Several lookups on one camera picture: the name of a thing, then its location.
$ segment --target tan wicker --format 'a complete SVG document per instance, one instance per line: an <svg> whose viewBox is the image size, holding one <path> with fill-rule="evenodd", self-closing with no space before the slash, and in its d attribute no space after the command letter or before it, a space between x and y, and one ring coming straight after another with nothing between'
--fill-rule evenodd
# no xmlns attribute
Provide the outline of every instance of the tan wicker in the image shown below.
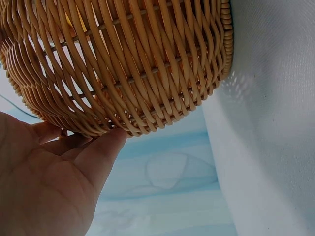
<svg viewBox="0 0 315 236"><path fill-rule="evenodd" d="M87 136L171 125L231 68L229 0L0 0L0 13L17 94Z"/></svg>

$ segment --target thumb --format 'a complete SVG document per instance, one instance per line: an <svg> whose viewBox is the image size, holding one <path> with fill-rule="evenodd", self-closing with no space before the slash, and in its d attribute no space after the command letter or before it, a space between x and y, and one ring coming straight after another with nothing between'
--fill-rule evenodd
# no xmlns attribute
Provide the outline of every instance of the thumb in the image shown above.
<svg viewBox="0 0 315 236"><path fill-rule="evenodd" d="M100 194L112 170L117 155L123 148L127 133L114 129L92 142L75 159L75 166Z"/></svg>

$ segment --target white fabric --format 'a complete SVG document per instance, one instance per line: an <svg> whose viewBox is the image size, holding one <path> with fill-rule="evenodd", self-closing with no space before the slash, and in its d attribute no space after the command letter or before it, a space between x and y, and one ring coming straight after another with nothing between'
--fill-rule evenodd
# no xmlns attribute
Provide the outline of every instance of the white fabric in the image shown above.
<svg viewBox="0 0 315 236"><path fill-rule="evenodd" d="M315 1L232 0L231 77L204 104L239 236L315 235Z"/></svg>

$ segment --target wicker strand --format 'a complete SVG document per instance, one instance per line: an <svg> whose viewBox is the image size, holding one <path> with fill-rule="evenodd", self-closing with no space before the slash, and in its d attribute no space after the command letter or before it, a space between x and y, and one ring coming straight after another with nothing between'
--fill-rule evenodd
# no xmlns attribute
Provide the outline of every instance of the wicker strand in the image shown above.
<svg viewBox="0 0 315 236"><path fill-rule="evenodd" d="M187 116L230 72L229 0L0 0L0 60L35 115L99 136Z"/></svg>

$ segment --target finger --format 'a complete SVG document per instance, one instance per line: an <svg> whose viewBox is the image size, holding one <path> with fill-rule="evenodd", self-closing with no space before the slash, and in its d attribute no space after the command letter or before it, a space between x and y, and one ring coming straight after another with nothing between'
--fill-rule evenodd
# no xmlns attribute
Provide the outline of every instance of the finger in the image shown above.
<svg viewBox="0 0 315 236"><path fill-rule="evenodd" d="M93 142L94 142L94 140L91 140L91 141L89 141L88 143L86 143L86 144L84 144L84 145L82 145L82 146L80 146L80 147L77 147L77 148L74 148L74 149L71 149L71 150L65 152L65 153L61 156L62 159L67 160L67 161L74 161L74 160L77 158L77 156L78 156L81 152L83 152L83 150L86 149L86 148L87 148L89 145L91 145L91 143L93 143Z"/></svg>
<svg viewBox="0 0 315 236"><path fill-rule="evenodd" d="M62 130L49 123L38 123L31 125L32 130L35 132L36 139L39 144L44 144L52 139L61 135Z"/></svg>
<svg viewBox="0 0 315 236"><path fill-rule="evenodd" d="M59 140L55 140L55 141L51 141L48 143L45 143L43 145L43 147L55 154L55 155L63 155L65 152L74 149L74 148L78 148L86 143L88 143L89 141L91 141L91 138L86 138L80 134L74 134L71 135L69 137L65 137Z"/></svg>
<svg viewBox="0 0 315 236"><path fill-rule="evenodd" d="M76 167L100 194L114 161L127 139L122 129L114 129L104 134L78 155L74 160Z"/></svg>

